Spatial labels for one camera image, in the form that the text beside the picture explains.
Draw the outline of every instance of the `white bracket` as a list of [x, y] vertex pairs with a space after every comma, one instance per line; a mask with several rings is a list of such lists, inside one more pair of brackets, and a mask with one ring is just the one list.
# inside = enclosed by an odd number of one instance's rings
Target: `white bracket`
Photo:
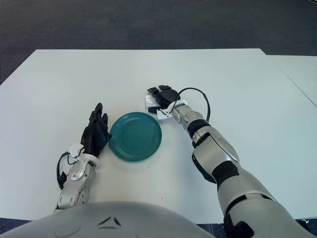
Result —
[[178, 105], [187, 105], [187, 102], [183, 99], [177, 100], [175, 106], [174, 106], [174, 103], [175, 102], [172, 102], [171, 104], [169, 104], [166, 109], [158, 109], [157, 110], [157, 115], [158, 115], [159, 120], [163, 120], [166, 118], [172, 118], [173, 117], [173, 114], [172, 114], [173, 107], [177, 107]]

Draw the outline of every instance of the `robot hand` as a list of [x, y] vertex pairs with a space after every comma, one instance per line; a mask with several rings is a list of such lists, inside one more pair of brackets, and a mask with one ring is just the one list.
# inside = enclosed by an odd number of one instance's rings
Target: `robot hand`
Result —
[[168, 100], [166, 92], [151, 88], [148, 92], [157, 104], [170, 106], [156, 108], [158, 119], [173, 117], [188, 132], [194, 151], [192, 159], [207, 181], [217, 184], [220, 207], [224, 214], [224, 228], [229, 238], [313, 237], [304, 230], [286, 209], [251, 173], [243, 169], [233, 146], [209, 124], [210, 108], [206, 119], [193, 111], [187, 103], [176, 96]]
[[85, 128], [81, 137], [81, 144], [85, 148], [85, 153], [98, 157], [101, 150], [109, 142], [111, 135], [108, 133], [108, 115], [102, 117], [103, 106], [98, 103], [95, 110], [89, 117], [89, 124]]
[[[103, 106], [98, 103], [89, 117], [89, 124], [85, 128], [81, 143], [74, 143], [68, 152], [62, 154], [57, 164], [57, 182], [62, 190], [57, 208], [64, 210], [70, 207], [85, 205], [88, 201], [89, 190], [95, 179], [95, 169], [99, 166], [98, 156], [109, 142], [111, 135], [108, 133], [108, 116], [102, 116]], [[67, 155], [67, 161], [72, 167], [68, 174], [59, 173], [59, 163]]]

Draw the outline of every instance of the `robot forearm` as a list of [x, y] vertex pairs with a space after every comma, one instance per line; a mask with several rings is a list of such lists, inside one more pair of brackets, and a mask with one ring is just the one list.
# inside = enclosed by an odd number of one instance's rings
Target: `robot forearm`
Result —
[[172, 115], [192, 138], [194, 164], [206, 180], [217, 184], [228, 237], [314, 237], [241, 168], [234, 148], [200, 113], [178, 105]]

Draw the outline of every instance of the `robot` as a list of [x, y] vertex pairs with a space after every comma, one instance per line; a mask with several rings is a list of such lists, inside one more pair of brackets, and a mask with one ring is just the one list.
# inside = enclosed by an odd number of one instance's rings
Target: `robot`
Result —
[[[209, 123], [180, 99], [169, 86], [148, 90], [159, 119], [173, 117], [188, 132], [194, 151], [192, 160], [203, 177], [217, 186], [229, 238], [313, 238], [279, 204], [272, 194], [248, 171], [230, 143]], [[59, 172], [62, 189], [55, 212], [45, 218], [11, 230], [3, 238], [214, 238], [197, 225], [165, 208], [137, 202], [87, 204], [89, 189], [99, 165], [98, 156], [110, 140], [107, 115], [99, 103], [90, 116], [81, 143], [73, 144], [67, 156], [72, 165], [68, 175]]]

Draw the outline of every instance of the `green plate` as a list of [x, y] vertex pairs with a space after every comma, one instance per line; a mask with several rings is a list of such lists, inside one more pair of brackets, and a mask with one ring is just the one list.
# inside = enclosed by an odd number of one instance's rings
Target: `green plate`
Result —
[[125, 161], [136, 162], [154, 154], [162, 140], [158, 122], [145, 113], [128, 113], [112, 126], [109, 141], [115, 155]]

